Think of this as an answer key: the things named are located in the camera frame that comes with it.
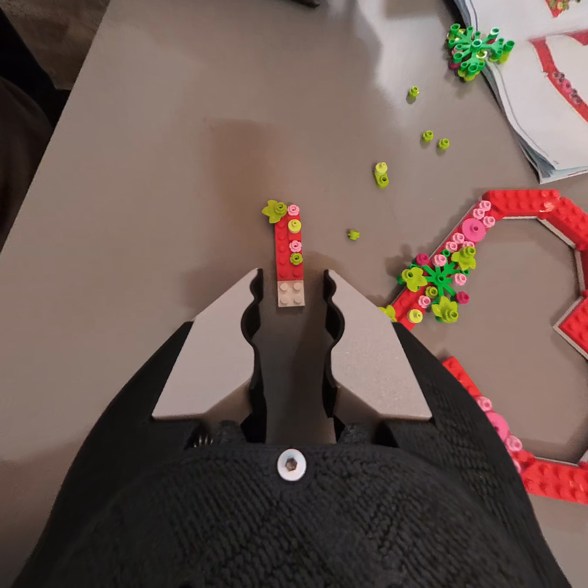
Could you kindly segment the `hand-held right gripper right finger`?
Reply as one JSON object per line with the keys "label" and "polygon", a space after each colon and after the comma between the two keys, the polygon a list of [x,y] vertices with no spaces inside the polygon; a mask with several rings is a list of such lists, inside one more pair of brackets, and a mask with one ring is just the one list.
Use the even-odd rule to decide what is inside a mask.
{"label": "hand-held right gripper right finger", "polygon": [[333,339],[325,357],[323,407],[336,440],[349,424],[359,423],[372,435],[387,421],[430,421],[390,317],[332,269],[324,273],[323,298]]}

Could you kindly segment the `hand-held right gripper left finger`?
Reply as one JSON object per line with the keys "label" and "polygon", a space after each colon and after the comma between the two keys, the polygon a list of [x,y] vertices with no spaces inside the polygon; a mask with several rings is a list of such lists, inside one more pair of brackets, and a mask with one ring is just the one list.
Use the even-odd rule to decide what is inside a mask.
{"label": "hand-held right gripper left finger", "polygon": [[264,443],[267,407],[261,359],[263,271],[248,272],[192,321],[153,409],[155,420],[196,419],[213,429],[237,422],[248,441]]}

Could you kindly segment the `short red lego strip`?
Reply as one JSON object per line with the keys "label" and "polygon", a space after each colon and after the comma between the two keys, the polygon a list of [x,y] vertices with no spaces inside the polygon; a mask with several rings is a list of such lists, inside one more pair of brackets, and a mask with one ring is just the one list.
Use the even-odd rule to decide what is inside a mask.
{"label": "short red lego strip", "polygon": [[304,307],[303,245],[300,209],[296,204],[268,200],[262,209],[273,226],[277,304],[279,307]]}

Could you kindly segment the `red lego heart frame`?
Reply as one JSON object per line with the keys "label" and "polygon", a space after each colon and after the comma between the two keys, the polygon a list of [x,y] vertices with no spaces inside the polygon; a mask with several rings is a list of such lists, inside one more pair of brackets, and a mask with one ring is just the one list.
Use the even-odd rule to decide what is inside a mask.
{"label": "red lego heart frame", "polygon": [[[575,255],[580,297],[564,313],[554,330],[587,358],[587,214],[557,190],[490,190],[460,220],[431,254],[417,254],[398,275],[402,290],[394,302],[380,309],[412,330],[426,313],[438,323],[455,324],[470,301],[464,291],[476,268],[476,246],[498,221],[531,219],[560,238]],[[455,357],[443,363],[474,398],[495,428],[528,494],[587,505],[587,453],[577,464],[535,457],[524,450],[506,420],[482,395]]]}

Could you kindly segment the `green lego plant cluster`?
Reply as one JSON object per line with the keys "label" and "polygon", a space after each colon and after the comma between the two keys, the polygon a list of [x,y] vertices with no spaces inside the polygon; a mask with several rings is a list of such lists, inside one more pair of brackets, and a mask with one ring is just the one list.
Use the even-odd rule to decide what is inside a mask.
{"label": "green lego plant cluster", "polygon": [[473,26],[463,28],[459,23],[453,24],[446,37],[449,68],[463,82],[470,82],[488,63],[505,63],[515,47],[515,42],[505,40],[499,33],[499,28],[492,28],[484,36]]}

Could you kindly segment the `lego instruction booklet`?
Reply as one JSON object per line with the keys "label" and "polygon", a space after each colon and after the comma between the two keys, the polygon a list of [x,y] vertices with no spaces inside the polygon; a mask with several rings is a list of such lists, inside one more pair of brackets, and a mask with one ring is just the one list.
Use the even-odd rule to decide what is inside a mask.
{"label": "lego instruction booklet", "polygon": [[540,183],[587,172],[587,1],[455,1],[461,27],[515,46],[488,81]]}

